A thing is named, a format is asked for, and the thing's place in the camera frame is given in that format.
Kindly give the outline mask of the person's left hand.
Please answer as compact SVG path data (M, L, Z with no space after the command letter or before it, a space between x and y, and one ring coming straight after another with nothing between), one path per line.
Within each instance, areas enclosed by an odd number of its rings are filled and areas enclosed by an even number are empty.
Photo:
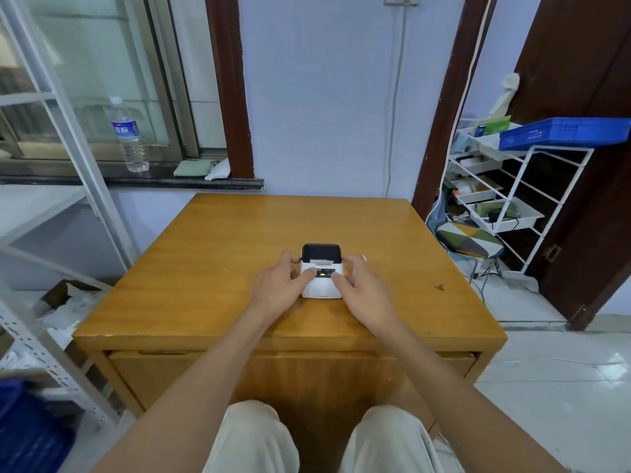
M282 251L278 261L255 281L248 309L271 324L291 308L304 290L295 288L297 263L300 263L298 256L289 250Z

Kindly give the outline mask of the person's right hand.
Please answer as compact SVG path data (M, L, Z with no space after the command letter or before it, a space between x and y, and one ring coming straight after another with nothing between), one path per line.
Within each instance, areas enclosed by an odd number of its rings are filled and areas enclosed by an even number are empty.
M342 259L353 268L353 274L345 276L348 293L342 298L353 316L374 336L380 337L398 318L391 295L362 255L343 255Z

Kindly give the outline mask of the small white black label printer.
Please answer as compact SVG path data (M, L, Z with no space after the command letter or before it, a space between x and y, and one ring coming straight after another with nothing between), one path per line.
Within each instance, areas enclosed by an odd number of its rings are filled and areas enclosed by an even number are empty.
M336 244L308 243L302 247L300 271L315 269L316 275L301 296L305 299L337 300L342 295L331 276L337 272L344 275L341 248Z

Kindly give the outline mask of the person's right forearm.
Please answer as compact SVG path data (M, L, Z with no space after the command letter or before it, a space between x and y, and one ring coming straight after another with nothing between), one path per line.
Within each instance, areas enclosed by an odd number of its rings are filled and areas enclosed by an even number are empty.
M393 312L361 321L402 364L466 473L568 473Z

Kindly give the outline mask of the patchwork cushion stool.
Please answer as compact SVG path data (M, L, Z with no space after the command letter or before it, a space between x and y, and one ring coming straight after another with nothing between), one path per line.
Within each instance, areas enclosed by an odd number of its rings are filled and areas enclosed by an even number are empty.
M469 282L489 269L503 254L504 244L492 233L464 222L445 222L435 229L435 237L452 254L474 260Z

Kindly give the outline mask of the white folded cloth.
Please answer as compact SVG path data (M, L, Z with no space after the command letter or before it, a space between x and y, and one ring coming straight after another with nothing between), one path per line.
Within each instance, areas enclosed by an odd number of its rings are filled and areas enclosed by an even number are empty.
M228 158L223 159L215 166L213 166L210 172L204 177L206 181L212 182L215 180L226 180L231 175L230 160Z

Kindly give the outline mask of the green folded cloth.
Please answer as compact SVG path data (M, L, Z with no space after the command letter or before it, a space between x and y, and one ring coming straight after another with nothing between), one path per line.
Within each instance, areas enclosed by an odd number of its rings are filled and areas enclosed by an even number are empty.
M173 172L175 177L204 178L217 164L211 159L186 159L181 161Z

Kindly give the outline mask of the person's leg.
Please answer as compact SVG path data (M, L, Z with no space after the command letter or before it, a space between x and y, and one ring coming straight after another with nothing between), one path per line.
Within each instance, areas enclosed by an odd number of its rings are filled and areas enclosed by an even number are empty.
M298 450L277 412L258 400L229 405L201 473L298 473Z
M416 416L380 405L354 427L338 473L444 473L444 468Z

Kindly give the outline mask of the person's left leg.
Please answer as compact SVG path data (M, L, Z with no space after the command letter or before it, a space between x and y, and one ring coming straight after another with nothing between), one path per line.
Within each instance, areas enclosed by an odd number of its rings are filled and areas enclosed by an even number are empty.
M229 405L201 473L298 473L298 450L277 412L258 400Z

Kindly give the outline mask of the green white box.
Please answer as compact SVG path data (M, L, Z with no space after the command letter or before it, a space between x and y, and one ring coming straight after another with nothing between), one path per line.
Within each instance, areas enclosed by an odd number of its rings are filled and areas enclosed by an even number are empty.
M510 129L511 116L487 118L478 120L472 127L471 135L473 137L483 137L487 135L499 134Z

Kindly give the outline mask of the cardboard box with paper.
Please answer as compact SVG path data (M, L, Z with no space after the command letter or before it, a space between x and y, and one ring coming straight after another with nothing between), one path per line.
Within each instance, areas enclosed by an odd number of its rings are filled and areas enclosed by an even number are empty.
M45 293L33 310L47 333L65 348L73 339L75 330L108 293L80 282L63 280Z

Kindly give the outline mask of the white metal shelf rack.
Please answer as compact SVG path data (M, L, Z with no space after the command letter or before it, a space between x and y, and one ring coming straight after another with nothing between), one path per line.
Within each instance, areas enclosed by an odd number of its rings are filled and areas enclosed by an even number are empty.
M41 104L81 181L80 186L0 185L0 253L34 262L63 274L65 278L108 292L112 287L104 282L12 246L16 240L66 209L87 201L101 221L123 268L131 268L139 256L26 2L0 0L0 20L10 39L9 47L15 49L34 87L33 92L0 95L0 108ZM11 336L12 346L27 350L37 361L38 368L55 381L55 387L43 389L44 399L74 402L102 426L118 425L121 414L110 403L114 385L109 381L103 389L98 389L87 377L93 366L102 373L105 368L91 358L80 367L76 366L47 332L33 308L25 304L20 293L1 276L0 327Z

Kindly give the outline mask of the blue plastic crate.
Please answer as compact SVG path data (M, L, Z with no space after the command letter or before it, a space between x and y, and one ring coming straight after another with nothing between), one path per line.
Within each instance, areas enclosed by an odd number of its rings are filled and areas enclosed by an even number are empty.
M599 148L627 142L631 118L554 117L500 134L499 149L528 150L531 146Z

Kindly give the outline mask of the blue plastic basket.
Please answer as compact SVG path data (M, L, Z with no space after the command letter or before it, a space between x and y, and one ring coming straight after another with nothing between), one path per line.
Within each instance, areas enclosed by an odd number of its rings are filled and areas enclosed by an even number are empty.
M75 438L26 380L0 379L0 473L58 473Z

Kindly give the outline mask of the dark brown door frame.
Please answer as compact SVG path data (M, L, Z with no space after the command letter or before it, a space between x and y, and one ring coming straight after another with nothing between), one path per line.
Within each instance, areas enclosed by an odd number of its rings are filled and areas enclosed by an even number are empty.
M440 194L451 142L496 5L497 0L464 0L411 201L423 221Z

